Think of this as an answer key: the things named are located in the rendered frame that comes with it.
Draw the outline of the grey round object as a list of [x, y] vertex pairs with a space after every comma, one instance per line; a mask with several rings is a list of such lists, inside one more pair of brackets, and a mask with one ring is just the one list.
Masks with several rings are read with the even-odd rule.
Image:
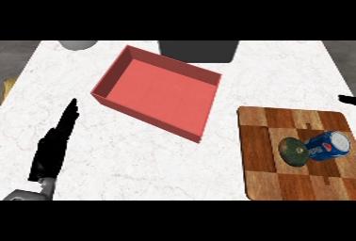
[[97, 43], [98, 41], [95, 40], [61, 40], [60, 41], [61, 46], [66, 49], [73, 51], [85, 50], [91, 48]]

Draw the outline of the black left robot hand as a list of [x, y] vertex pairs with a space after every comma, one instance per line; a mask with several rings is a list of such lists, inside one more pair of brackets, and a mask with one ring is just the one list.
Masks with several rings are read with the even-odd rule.
[[73, 99], [63, 112], [58, 126], [54, 127], [38, 143], [36, 157], [29, 180], [58, 178], [67, 152], [67, 142], [80, 116], [77, 99]]

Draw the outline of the dark green round vegetable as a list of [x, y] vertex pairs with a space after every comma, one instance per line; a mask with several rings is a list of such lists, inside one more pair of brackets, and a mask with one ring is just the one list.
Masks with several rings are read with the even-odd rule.
[[309, 159], [305, 144], [295, 137], [286, 137], [278, 144], [278, 152], [284, 162], [293, 167], [303, 167]]

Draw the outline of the yellow wooden object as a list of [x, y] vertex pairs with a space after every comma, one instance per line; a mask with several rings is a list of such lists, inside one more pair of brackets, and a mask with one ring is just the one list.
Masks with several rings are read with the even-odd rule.
[[4, 97], [8, 97], [15, 82], [17, 82], [17, 79], [15, 79], [15, 78], [8, 79], [8, 80], [4, 81]]

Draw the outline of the dark grey appliance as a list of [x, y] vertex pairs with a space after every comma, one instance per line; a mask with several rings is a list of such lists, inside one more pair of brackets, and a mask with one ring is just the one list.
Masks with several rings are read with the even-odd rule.
[[187, 63], [230, 63], [238, 40], [162, 40], [160, 53]]

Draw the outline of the red cardboard box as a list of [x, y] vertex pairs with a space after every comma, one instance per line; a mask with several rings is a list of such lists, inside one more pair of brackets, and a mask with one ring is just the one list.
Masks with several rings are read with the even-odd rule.
[[98, 102], [190, 139], [203, 140], [222, 75], [128, 46], [98, 82]]

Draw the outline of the checkered wooden cutting board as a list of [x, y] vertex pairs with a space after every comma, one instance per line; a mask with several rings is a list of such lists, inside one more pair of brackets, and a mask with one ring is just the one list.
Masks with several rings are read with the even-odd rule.
[[267, 200], [356, 200], [356, 139], [348, 155], [308, 157], [302, 143], [326, 131], [354, 137], [334, 111], [243, 106], [237, 110], [247, 196]]

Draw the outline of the blue soda can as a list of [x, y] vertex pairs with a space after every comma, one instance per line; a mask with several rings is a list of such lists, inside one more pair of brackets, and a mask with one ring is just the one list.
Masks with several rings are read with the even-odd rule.
[[309, 157], [317, 161], [343, 157], [351, 151], [351, 140], [337, 131], [327, 131], [305, 141]]

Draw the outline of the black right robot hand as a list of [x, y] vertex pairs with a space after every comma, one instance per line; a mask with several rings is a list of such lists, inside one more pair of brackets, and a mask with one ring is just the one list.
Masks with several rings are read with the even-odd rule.
[[356, 105], [356, 97], [339, 95], [340, 102]]

